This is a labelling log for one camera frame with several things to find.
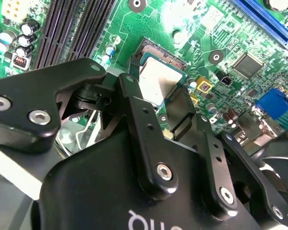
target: ram slot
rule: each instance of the ram slot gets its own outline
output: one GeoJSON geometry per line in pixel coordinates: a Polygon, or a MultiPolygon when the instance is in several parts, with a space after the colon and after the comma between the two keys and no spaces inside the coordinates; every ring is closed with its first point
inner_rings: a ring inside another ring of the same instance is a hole
{"type": "Polygon", "coordinates": [[[81,50],[83,43],[85,42],[85,39],[87,38],[90,31],[90,27],[95,18],[99,3],[99,0],[90,0],[87,4],[84,10],[84,14],[82,15],[78,25],[77,32],[73,38],[72,45],[69,49],[66,60],[77,59],[78,52],[81,50]]]}
{"type": "Polygon", "coordinates": [[[99,15],[99,18],[97,21],[99,21],[99,24],[97,25],[97,27],[94,30],[94,36],[92,39],[90,39],[90,43],[89,43],[89,47],[86,48],[84,47],[83,51],[81,52],[80,58],[81,57],[91,57],[92,52],[94,51],[96,45],[97,45],[97,41],[100,39],[101,34],[106,26],[106,23],[109,20],[109,17],[114,9],[116,0],[110,0],[108,5],[105,7],[105,11],[104,13],[101,15],[99,15]]]}
{"type": "Polygon", "coordinates": [[[53,0],[42,30],[35,69],[57,64],[81,0],[53,0]]]}

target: capacitor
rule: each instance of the capacitor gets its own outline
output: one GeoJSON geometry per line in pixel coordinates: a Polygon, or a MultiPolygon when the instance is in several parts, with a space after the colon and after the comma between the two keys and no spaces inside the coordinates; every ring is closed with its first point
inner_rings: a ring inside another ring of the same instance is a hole
{"type": "Polygon", "coordinates": [[[227,110],[227,113],[234,121],[236,121],[239,117],[239,115],[236,113],[236,111],[233,108],[229,108],[227,110]]]}
{"type": "Polygon", "coordinates": [[[192,90],[190,89],[190,86],[189,86],[188,84],[184,84],[184,86],[187,88],[188,93],[191,93],[191,92],[192,92],[192,90]]]}
{"type": "Polygon", "coordinates": [[[18,56],[21,56],[21,57],[26,57],[28,56],[29,54],[31,54],[34,50],[34,46],[33,45],[29,45],[27,47],[23,47],[23,46],[18,46],[16,49],[15,49],[15,52],[18,56]]]}
{"type": "Polygon", "coordinates": [[[114,44],[108,45],[106,48],[106,54],[111,57],[113,56],[115,50],[116,50],[116,46],[114,44]]]}
{"type": "Polygon", "coordinates": [[[37,36],[35,34],[32,34],[30,36],[26,36],[22,34],[18,37],[18,43],[23,47],[27,47],[31,45],[36,40],[37,40],[37,36]]]}
{"type": "Polygon", "coordinates": [[[223,113],[222,117],[224,118],[224,120],[231,125],[234,121],[231,119],[231,117],[228,115],[228,113],[223,113]]]}
{"type": "Polygon", "coordinates": [[[17,34],[13,30],[0,33],[0,40],[6,44],[12,44],[17,39],[17,34]]]}
{"type": "Polygon", "coordinates": [[[5,53],[11,48],[11,45],[9,44],[4,44],[3,42],[0,41],[0,53],[5,53]]]}
{"type": "Polygon", "coordinates": [[[110,56],[105,54],[104,56],[101,57],[102,63],[108,63],[110,60],[110,56]]]}
{"type": "Polygon", "coordinates": [[[39,31],[40,25],[37,21],[34,19],[30,19],[29,21],[23,23],[20,27],[21,31],[23,32],[24,35],[32,35],[39,31]]]}
{"type": "Polygon", "coordinates": [[[209,114],[211,114],[211,115],[214,115],[217,113],[216,105],[213,103],[207,104],[206,109],[208,110],[209,114]]]}
{"type": "Polygon", "coordinates": [[[191,89],[195,89],[197,86],[196,81],[193,78],[188,78],[187,83],[190,86],[191,89]]]}

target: surface mount component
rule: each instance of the surface mount component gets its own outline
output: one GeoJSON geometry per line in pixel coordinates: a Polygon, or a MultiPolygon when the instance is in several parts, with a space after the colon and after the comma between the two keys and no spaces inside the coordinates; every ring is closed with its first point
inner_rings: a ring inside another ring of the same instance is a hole
{"type": "Polygon", "coordinates": [[[263,63],[258,61],[253,57],[253,55],[244,54],[234,65],[234,69],[248,80],[252,78],[263,66],[263,63]]]}

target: black connector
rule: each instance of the black connector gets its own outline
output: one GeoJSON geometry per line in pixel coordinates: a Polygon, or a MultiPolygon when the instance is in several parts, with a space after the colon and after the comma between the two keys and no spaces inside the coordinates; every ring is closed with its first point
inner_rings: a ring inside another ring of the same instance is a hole
{"type": "Polygon", "coordinates": [[[226,85],[232,84],[232,79],[226,73],[224,73],[220,70],[216,73],[216,77],[219,79],[220,82],[222,82],[226,85]]]}

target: wire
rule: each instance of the wire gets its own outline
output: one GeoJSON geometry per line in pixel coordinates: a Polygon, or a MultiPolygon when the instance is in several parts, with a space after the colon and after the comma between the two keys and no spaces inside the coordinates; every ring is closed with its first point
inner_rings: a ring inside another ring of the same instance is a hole
{"type": "Polygon", "coordinates": [[[96,113],[96,110],[94,110],[94,111],[92,112],[92,115],[91,115],[90,118],[88,119],[87,124],[86,124],[84,130],[79,131],[79,132],[76,132],[76,141],[77,141],[78,148],[79,148],[80,150],[83,150],[83,148],[81,147],[81,144],[80,144],[79,134],[85,133],[85,132],[88,130],[88,128],[90,127],[90,125],[91,125],[91,123],[92,123],[92,120],[93,120],[93,117],[94,117],[95,113],[96,113]]]}

